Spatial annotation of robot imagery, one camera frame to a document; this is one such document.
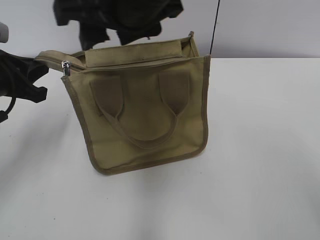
khaki canvas bag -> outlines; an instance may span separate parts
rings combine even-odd
[[[205,148],[210,56],[199,57],[193,32],[73,55],[49,50],[36,60],[65,72],[62,81],[100,173],[175,162]]]

black cord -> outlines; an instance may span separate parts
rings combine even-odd
[[[216,8],[215,21],[214,21],[214,27],[213,27],[213,33],[212,33],[212,40],[211,40],[210,55],[212,53],[212,48],[214,46],[214,39],[215,39],[216,26],[217,26],[217,21],[218,21],[219,8],[220,8],[220,0],[218,0],[218,6]]]

white wall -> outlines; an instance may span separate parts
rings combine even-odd
[[[0,22],[9,26],[9,42],[0,49],[22,56],[36,56],[40,51],[58,50],[74,53],[81,50],[78,22],[57,26],[52,10],[53,0],[0,0]],[[162,34],[152,41],[184,38],[192,30],[201,54],[208,54],[217,0],[183,0],[184,12],[162,24]],[[112,41],[96,48],[119,45],[114,31]]]
[[[319,0],[221,0],[213,57],[320,57]]]

zipper tab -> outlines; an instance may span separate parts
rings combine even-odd
[[[61,66],[63,69],[63,76],[70,76],[70,66],[72,62],[70,61],[62,61]]]

bag handle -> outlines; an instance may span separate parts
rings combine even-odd
[[[90,83],[96,104],[112,127],[131,143],[143,149],[163,144],[173,135],[179,116],[189,102],[190,87],[188,72],[164,71],[159,74],[158,81],[162,102],[171,113],[171,123],[164,135],[150,140],[134,138],[120,123],[120,115],[125,103],[119,75],[108,78],[96,78]]]

